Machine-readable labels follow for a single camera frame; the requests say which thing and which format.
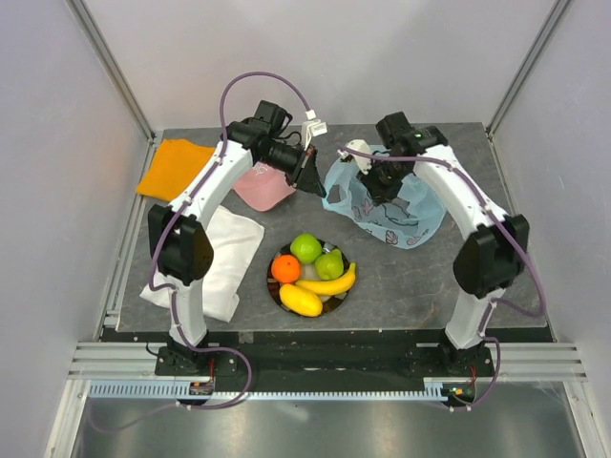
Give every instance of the orange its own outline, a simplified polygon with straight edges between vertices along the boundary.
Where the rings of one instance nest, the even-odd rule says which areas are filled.
[[[271,275],[280,283],[293,283],[299,279],[302,266],[291,255],[281,255],[271,263]]]

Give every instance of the yellow fruit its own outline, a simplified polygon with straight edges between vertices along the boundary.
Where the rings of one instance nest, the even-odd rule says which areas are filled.
[[[331,281],[297,280],[295,285],[315,294],[335,296],[348,291],[356,281],[356,264],[352,262],[348,271],[339,279]]]
[[[290,310],[305,317],[318,317],[323,313],[320,298],[294,284],[287,283],[280,287],[280,300]]]

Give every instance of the metal floor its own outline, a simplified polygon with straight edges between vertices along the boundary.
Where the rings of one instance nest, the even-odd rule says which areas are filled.
[[[101,427],[119,427],[168,402],[88,405]],[[499,384],[472,412],[453,414],[423,403],[384,401],[246,401],[212,412],[170,409],[113,435],[85,423],[76,443],[83,448],[73,458],[585,456],[561,384]]]

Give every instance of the banana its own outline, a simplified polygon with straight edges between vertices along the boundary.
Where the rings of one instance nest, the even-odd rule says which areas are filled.
[[[295,285],[319,295],[335,296],[348,291],[356,281],[356,264],[352,262],[348,271],[339,279],[331,281],[297,280]]]

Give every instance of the orange cloth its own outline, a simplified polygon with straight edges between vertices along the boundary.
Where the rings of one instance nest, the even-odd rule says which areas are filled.
[[[163,140],[136,192],[166,202],[173,200],[198,175],[214,150],[188,140]]]

